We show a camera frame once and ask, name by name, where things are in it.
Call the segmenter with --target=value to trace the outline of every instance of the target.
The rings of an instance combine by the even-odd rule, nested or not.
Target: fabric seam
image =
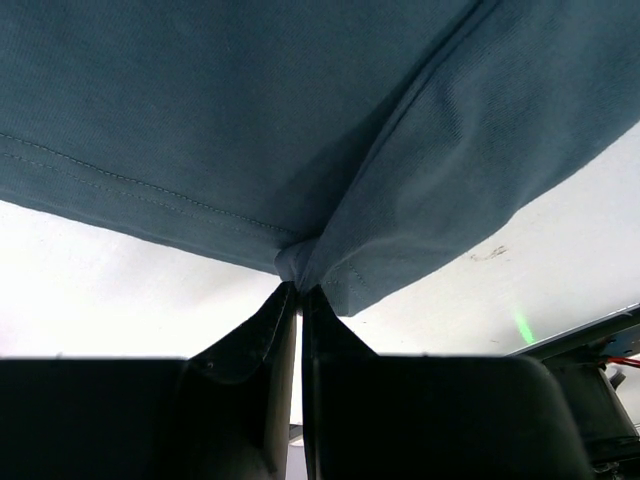
[[[484,2],[483,0],[477,1],[475,6],[460,21],[458,27],[456,29],[454,29],[454,31],[449,35],[448,38],[443,40],[441,46],[436,50],[436,52],[434,52],[434,55],[431,58],[431,60],[428,61],[422,67],[425,70],[428,69],[429,72],[426,73],[425,75],[418,75],[417,78],[414,80],[414,84],[409,86],[409,88],[408,88],[408,90],[406,92],[407,96],[403,97],[400,100],[400,102],[398,103],[396,109],[391,114],[390,118],[388,119],[388,123],[385,125],[385,128],[383,128],[383,131],[380,132],[380,135],[375,139],[375,141],[374,141],[374,143],[373,143],[373,145],[371,147],[371,150],[367,154],[366,163],[370,163],[371,161],[373,161],[378,156],[378,154],[380,153],[380,150],[382,149],[383,145],[394,134],[394,132],[398,128],[398,125],[400,125],[400,123],[402,122],[402,119],[405,117],[406,113],[413,106],[413,104],[415,103],[416,99],[419,97],[420,93],[422,93],[424,91],[424,89],[427,87],[427,85],[429,84],[429,82],[433,78],[433,76],[436,74],[436,72],[438,72],[440,67],[445,62],[447,62],[447,60],[449,60],[449,58],[451,57],[451,55],[453,55],[454,52],[456,52],[458,50],[458,48],[460,47],[462,42],[464,40],[466,40],[470,35],[475,33],[477,31],[477,29],[480,28],[480,26],[482,26],[482,24],[486,21],[486,19],[489,18],[491,16],[491,14],[495,11],[495,9],[499,5],[499,3],[500,3],[500,0],[493,0],[493,1],[489,2],[489,5],[487,5],[486,2]],[[481,17],[479,19],[477,19],[476,23],[474,25],[472,25],[469,28],[468,31],[463,32],[462,35],[459,38],[456,39],[455,38],[456,34],[458,34],[461,31],[463,31],[465,26],[468,25],[470,20],[472,20],[476,15],[481,15]],[[438,59],[437,62],[434,62],[434,60],[436,60],[436,58],[438,56],[438,52],[442,52],[447,47],[449,47],[449,51],[446,52],[442,56],[442,58]],[[366,168],[367,168],[366,164],[361,167],[361,169],[366,169]],[[354,183],[356,183],[358,181],[358,177],[361,175],[361,172],[362,172],[362,170],[359,171],[358,174],[356,175],[356,177],[353,179],[353,182],[349,186],[349,189],[351,188],[351,186]],[[313,259],[313,254],[309,259],[308,265],[312,263],[311,262],[312,259]],[[368,286],[365,283],[365,281],[362,278],[362,276],[358,273],[358,271],[355,269],[355,267],[351,264],[350,261],[347,261],[347,264],[348,264],[348,267],[353,271],[353,273],[358,278],[358,280],[359,280],[360,284],[362,285],[362,287],[364,288],[365,292],[367,292],[367,294],[370,294],[371,290],[368,288]],[[308,270],[304,272],[304,274],[303,274],[303,282],[304,282],[305,278],[308,276],[308,274],[309,274]],[[352,286],[349,286],[349,289],[351,291],[353,291],[353,293],[356,293]],[[362,295],[356,294],[356,296],[359,297],[361,300],[365,301],[365,298],[363,298]]]
[[[284,229],[284,228],[281,228],[281,227],[276,227],[275,225],[269,225],[267,223],[259,222],[257,220],[253,220],[251,218],[247,218],[247,217],[244,217],[242,215],[238,215],[236,213],[227,212],[225,210],[220,210],[218,208],[212,207],[212,206],[207,205],[205,203],[193,200],[193,199],[191,199],[191,198],[189,198],[189,197],[187,197],[185,195],[182,195],[180,193],[172,192],[171,190],[167,190],[165,188],[158,187],[157,185],[152,185],[152,184],[149,184],[149,183],[142,182],[140,180],[136,180],[135,178],[129,178],[129,177],[125,177],[125,176],[122,176],[122,175],[118,175],[116,173],[108,172],[106,170],[98,168],[98,167],[96,167],[94,165],[91,165],[89,163],[86,163],[86,162],[83,162],[81,160],[75,159],[75,158],[70,157],[68,155],[65,155],[63,153],[56,152],[55,150],[51,150],[50,148],[43,147],[42,145],[31,143],[31,142],[28,142],[26,140],[22,140],[20,138],[13,137],[11,135],[7,135],[7,134],[4,134],[4,133],[0,133],[0,137],[6,138],[7,140],[12,140],[12,141],[17,142],[17,143],[19,143],[21,145],[25,145],[25,146],[28,146],[28,147],[31,147],[31,148],[35,148],[35,149],[42,150],[44,152],[50,153],[50,154],[55,155],[57,157],[60,157],[60,158],[63,158],[65,160],[68,160],[70,162],[73,162],[76,165],[79,165],[81,167],[85,167],[85,168],[88,168],[90,170],[95,170],[96,172],[100,173],[101,175],[105,175],[105,176],[112,177],[112,178],[115,178],[115,179],[118,179],[118,180],[123,180],[123,181],[126,181],[126,182],[134,183],[136,185],[140,185],[140,186],[145,187],[145,188],[150,188],[150,189],[158,191],[160,193],[164,193],[164,194],[167,194],[167,195],[174,196],[176,198],[179,198],[181,200],[189,202],[189,203],[191,203],[193,205],[196,205],[197,207],[201,207],[201,208],[210,210],[210,211],[212,211],[214,213],[217,213],[217,214],[220,214],[220,215],[225,215],[225,216],[229,216],[229,217],[232,217],[232,218],[236,218],[238,220],[242,220],[242,221],[251,223],[252,225],[257,225],[257,226],[262,227],[262,228],[267,228],[267,229],[270,229],[270,230],[275,230],[275,231],[278,231],[278,232],[287,233],[287,234],[290,234],[290,235],[293,235],[293,236],[300,236],[300,234],[298,232],[287,230],[287,229]]]
[[[179,208],[173,207],[173,206],[168,205],[166,203],[158,202],[158,201],[151,200],[151,199],[145,198],[145,197],[140,197],[138,195],[134,195],[134,194],[128,193],[128,192],[122,192],[120,190],[114,190],[112,188],[108,188],[108,187],[105,187],[103,185],[98,185],[98,184],[89,182],[87,180],[83,180],[83,179],[81,179],[79,177],[76,177],[75,175],[73,175],[71,173],[64,172],[64,171],[59,170],[58,168],[53,167],[51,165],[46,165],[44,163],[34,162],[34,161],[28,160],[28,159],[26,159],[24,157],[20,157],[20,156],[17,156],[17,155],[12,155],[12,154],[9,154],[9,153],[2,153],[2,156],[7,157],[7,158],[11,158],[11,159],[14,159],[14,160],[18,160],[18,161],[20,161],[22,163],[26,163],[26,164],[31,165],[33,167],[45,168],[45,169],[51,170],[53,172],[56,172],[57,174],[67,176],[67,177],[75,180],[76,182],[79,182],[79,183],[82,183],[82,184],[89,185],[91,187],[97,188],[98,190],[102,190],[102,191],[109,192],[109,193],[115,193],[115,194],[122,195],[122,196],[131,197],[131,198],[134,198],[134,199],[142,201],[142,202],[151,203],[153,205],[157,205],[157,206],[166,208],[168,210],[174,211],[176,213],[179,213],[181,215],[187,216],[189,218],[193,218],[194,220],[203,221],[203,222],[209,223],[211,225],[215,225],[215,226],[218,226],[218,227],[222,227],[222,228],[226,228],[226,229],[229,229],[229,230],[233,230],[235,232],[242,233],[243,235],[247,235],[247,236],[250,236],[250,237],[260,238],[260,239],[263,239],[263,240],[274,240],[273,237],[268,237],[268,236],[265,236],[265,235],[258,235],[258,234],[255,234],[255,233],[249,233],[249,232],[246,232],[244,230],[240,230],[240,229],[238,229],[236,227],[232,227],[230,225],[225,225],[224,223],[214,222],[213,220],[209,220],[207,218],[202,218],[200,216],[190,214],[188,212],[185,212],[184,210],[180,210]]]

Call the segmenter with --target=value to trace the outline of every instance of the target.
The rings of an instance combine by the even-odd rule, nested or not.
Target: stitching
[[[351,270],[354,270],[353,265],[351,265],[351,262],[347,261],[347,266],[348,266]],[[341,264],[340,266],[338,266],[338,268],[336,269],[336,274],[337,274],[340,270],[342,270],[343,268],[344,268],[344,263],[343,263],[343,264]],[[365,303],[366,303],[366,299],[362,296],[362,294],[358,291],[358,289],[357,289],[357,288],[355,288],[355,287],[351,284],[351,282],[349,281],[349,278],[348,278],[348,277],[347,277],[347,281],[346,281],[346,287],[349,289],[349,291],[350,291],[351,293],[353,293],[353,295],[354,295],[357,299],[359,299],[360,301],[362,301],[362,302],[365,302]],[[347,310],[349,310],[349,311],[351,311],[350,305],[351,305],[351,302],[349,301],[349,298],[347,298]]]
[[[272,237],[267,237],[265,235],[258,235],[258,234],[255,234],[255,233],[245,232],[244,230],[240,230],[238,228],[231,227],[229,225],[225,225],[223,223],[214,222],[214,221],[209,220],[207,218],[202,218],[202,217],[199,217],[199,216],[196,216],[196,215],[192,215],[192,214],[190,214],[188,212],[185,212],[184,210],[180,210],[179,208],[175,208],[175,207],[172,207],[171,205],[167,205],[166,203],[157,202],[157,201],[151,200],[149,198],[139,197],[139,196],[133,195],[131,193],[121,192],[119,190],[113,190],[111,188],[103,187],[102,185],[97,185],[95,183],[87,182],[86,180],[82,180],[81,178],[78,178],[75,175],[72,175],[70,173],[64,172],[62,170],[59,170],[59,169],[57,169],[55,167],[52,167],[51,165],[45,165],[43,163],[33,162],[31,160],[27,160],[26,158],[19,157],[19,156],[16,156],[16,155],[11,155],[9,153],[3,153],[2,155],[4,157],[13,158],[15,160],[19,160],[20,162],[27,163],[27,164],[35,166],[35,167],[46,168],[46,169],[52,170],[52,171],[54,171],[54,172],[56,172],[58,174],[65,175],[65,176],[67,176],[69,178],[72,178],[73,180],[75,180],[75,181],[77,181],[79,183],[83,183],[85,185],[89,185],[91,187],[97,188],[98,190],[103,190],[103,191],[109,192],[109,193],[116,193],[118,195],[123,195],[123,196],[131,197],[131,198],[135,198],[136,200],[140,200],[140,201],[143,201],[143,202],[151,203],[153,205],[158,205],[160,207],[167,208],[167,209],[172,210],[172,211],[174,211],[176,213],[179,213],[181,215],[185,215],[187,217],[193,218],[194,220],[200,220],[200,221],[203,221],[203,222],[206,222],[206,223],[210,223],[211,225],[215,225],[215,226],[218,226],[218,227],[223,227],[223,228],[227,228],[227,229],[230,229],[230,230],[234,230],[234,231],[236,231],[238,233],[242,233],[243,235],[248,235],[250,237],[255,237],[255,238],[260,238],[260,239],[265,239],[265,240],[273,240]]]
[[[356,267],[353,266],[353,264],[350,261],[347,261],[347,265],[349,266],[349,269],[356,274],[356,277],[358,277],[358,280],[360,281],[360,284],[364,287],[364,289],[369,292],[369,287],[368,285],[365,283],[364,279],[362,278],[362,276],[358,273],[358,271],[356,270]]]
[[[276,227],[274,225],[269,225],[267,223],[262,223],[262,222],[259,222],[257,220],[253,220],[251,218],[243,217],[242,215],[238,215],[238,214],[235,214],[235,213],[227,212],[225,210],[220,210],[220,209],[214,208],[214,207],[212,207],[210,205],[207,205],[205,203],[201,203],[201,202],[198,202],[196,200],[192,200],[189,197],[186,197],[186,196],[181,195],[179,193],[172,192],[171,190],[167,190],[165,188],[158,187],[156,185],[151,185],[149,183],[141,182],[140,180],[136,180],[134,178],[123,177],[122,175],[117,175],[115,173],[107,172],[106,170],[102,170],[102,169],[100,169],[98,167],[95,167],[95,166],[93,166],[91,164],[82,162],[82,161],[77,160],[77,159],[75,159],[73,157],[70,157],[68,155],[64,155],[62,153],[56,152],[55,150],[51,150],[51,149],[49,149],[47,147],[43,147],[42,145],[37,145],[35,143],[27,142],[26,140],[22,140],[20,138],[12,137],[11,135],[6,135],[4,133],[0,133],[0,137],[6,138],[8,140],[13,140],[13,141],[15,141],[17,143],[20,143],[22,145],[26,145],[28,147],[36,148],[38,150],[42,150],[44,152],[56,155],[57,157],[64,158],[65,160],[69,160],[69,161],[75,163],[76,165],[80,165],[81,167],[85,167],[85,168],[89,168],[91,170],[95,170],[96,172],[98,172],[98,173],[100,173],[102,175],[106,175],[108,177],[116,178],[118,180],[124,180],[126,182],[131,182],[131,183],[134,183],[136,185],[140,185],[140,186],[145,187],[145,188],[150,188],[152,190],[156,190],[156,191],[161,192],[161,193],[172,195],[172,196],[174,196],[176,198],[180,198],[181,200],[185,200],[185,201],[187,201],[187,202],[189,202],[189,203],[191,203],[193,205],[205,208],[207,210],[210,210],[212,212],[215,212],[215,213],[218,213],[218,214],[221,214],[221,215],[227,215],[229,217],[237,218],[238,220],[243,220],[243,221],[249,222],[249,223],[251,223],[253,225],[258,225],[258,226],[263,227],[263,228],[276,230],[278,232],[288,233],[288,234],[294,235],[294,236],[300,236],[300,234],[298,232],[294,232],[292,230],[287,230],[287,229],[284,229],[284,228]]]

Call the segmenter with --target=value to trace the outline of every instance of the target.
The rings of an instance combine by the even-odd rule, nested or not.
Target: blue-green cloth
[[[638,121],[639,26],[637,0],[4,0],[0,198],[354,314]]]

